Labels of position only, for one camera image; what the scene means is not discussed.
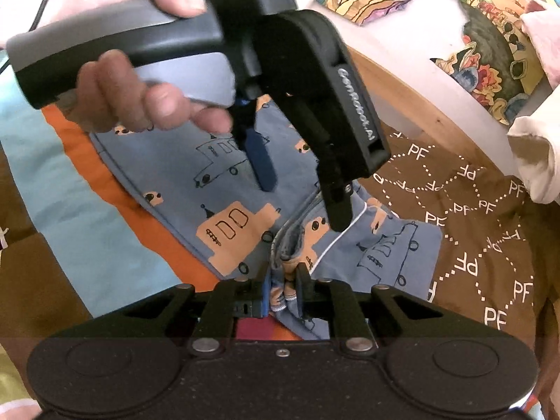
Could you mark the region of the person's left hand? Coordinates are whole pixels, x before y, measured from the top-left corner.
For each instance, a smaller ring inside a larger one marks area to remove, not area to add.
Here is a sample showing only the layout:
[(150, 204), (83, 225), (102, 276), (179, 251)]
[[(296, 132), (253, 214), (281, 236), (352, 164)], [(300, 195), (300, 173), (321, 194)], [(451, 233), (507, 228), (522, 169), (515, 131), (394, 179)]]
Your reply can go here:
[[(126, 0), (48, 0), (40, 23), (62, 20), (79, 12)], [(179, 17), (204, 12), (204, 0), (153, 0)], [(40, 0), (1, 0), (1, 39), (26, 32)], [(84, 64), (78, 74), (76, 97), (58, 103), (64, 116), (86, 132), (105, 133), (121, 124), (133, 132), (169, 130), (191, 121), (210, 133), (228, 133), (232, 118), (221, 108), (192, 103), (173, 84), (148, 85), (138, 77), (128, 57), (110, 50)]]

